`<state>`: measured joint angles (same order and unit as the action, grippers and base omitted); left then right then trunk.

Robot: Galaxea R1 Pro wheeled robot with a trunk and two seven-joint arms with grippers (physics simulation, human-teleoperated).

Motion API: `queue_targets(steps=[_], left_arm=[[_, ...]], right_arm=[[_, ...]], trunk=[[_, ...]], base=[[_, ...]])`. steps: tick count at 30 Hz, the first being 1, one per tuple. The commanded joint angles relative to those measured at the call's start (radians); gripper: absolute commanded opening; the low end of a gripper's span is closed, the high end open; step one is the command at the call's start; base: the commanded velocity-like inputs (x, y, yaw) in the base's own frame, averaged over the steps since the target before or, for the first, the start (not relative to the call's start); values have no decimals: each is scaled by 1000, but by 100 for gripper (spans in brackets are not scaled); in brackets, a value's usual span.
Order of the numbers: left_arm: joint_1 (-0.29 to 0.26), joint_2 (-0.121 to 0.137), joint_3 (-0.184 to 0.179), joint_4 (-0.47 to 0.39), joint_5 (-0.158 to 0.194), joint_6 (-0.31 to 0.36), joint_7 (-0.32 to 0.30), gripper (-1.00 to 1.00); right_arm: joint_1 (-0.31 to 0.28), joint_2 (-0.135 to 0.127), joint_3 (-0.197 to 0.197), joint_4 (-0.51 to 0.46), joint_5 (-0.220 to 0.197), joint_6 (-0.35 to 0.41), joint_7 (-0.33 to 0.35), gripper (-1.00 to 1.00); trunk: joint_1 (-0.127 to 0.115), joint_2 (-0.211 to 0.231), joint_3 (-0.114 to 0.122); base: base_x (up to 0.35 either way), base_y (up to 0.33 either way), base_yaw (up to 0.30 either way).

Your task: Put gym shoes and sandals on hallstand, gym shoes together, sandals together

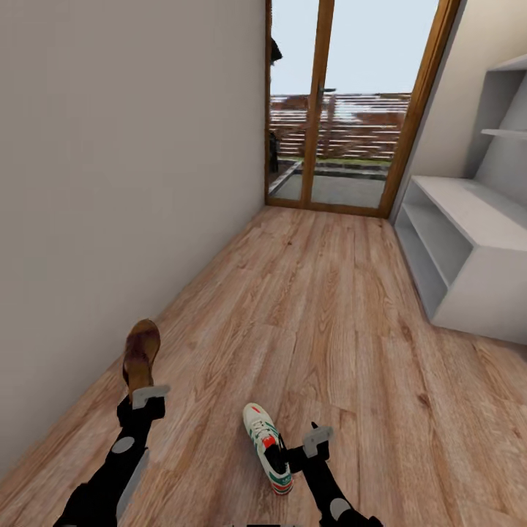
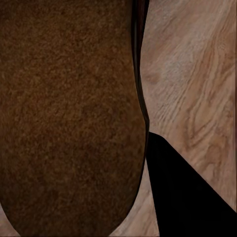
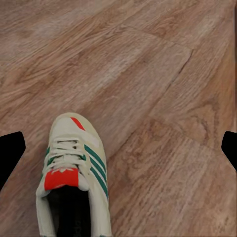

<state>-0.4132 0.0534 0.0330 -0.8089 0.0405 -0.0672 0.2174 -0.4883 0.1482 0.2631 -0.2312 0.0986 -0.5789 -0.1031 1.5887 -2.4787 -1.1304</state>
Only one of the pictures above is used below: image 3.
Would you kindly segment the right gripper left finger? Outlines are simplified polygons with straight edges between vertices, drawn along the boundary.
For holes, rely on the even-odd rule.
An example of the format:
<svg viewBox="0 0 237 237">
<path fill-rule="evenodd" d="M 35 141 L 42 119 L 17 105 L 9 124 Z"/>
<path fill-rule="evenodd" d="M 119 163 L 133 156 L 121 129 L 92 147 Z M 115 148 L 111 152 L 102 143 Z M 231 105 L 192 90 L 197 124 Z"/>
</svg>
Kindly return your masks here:
<svg viewBox="0 0 237 237">
<path fill-rule="evenodd" d="M 0 191 L 25 150 L 24 136 L 20 131 L 0 137 Z"/>
</svg>

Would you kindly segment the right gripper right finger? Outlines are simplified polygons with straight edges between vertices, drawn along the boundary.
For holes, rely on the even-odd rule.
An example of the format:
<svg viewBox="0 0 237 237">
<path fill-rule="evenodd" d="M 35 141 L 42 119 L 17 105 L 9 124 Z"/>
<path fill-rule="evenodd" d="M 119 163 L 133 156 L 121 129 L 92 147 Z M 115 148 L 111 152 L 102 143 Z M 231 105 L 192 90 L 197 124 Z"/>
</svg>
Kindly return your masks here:
<svg viewBox="0 0 237 237">
<path fill-rule="evenodd" d="M 237 133 L 225 131 L 221 149 L 237 171 Z"/>
</svg>

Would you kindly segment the gym shoe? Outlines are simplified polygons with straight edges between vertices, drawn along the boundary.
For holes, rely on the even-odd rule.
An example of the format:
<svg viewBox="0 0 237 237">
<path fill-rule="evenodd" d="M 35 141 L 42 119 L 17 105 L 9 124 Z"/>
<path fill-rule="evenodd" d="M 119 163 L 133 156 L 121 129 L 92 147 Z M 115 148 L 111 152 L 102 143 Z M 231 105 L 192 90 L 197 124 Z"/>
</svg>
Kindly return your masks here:
<svg viewBox="0 0 237 237">
<path fill-rule="evenodd" d="M 40 237 L 112 237 L 104 147 L 82 115 L 54 120 L 36 196 Z"/>
</svg>

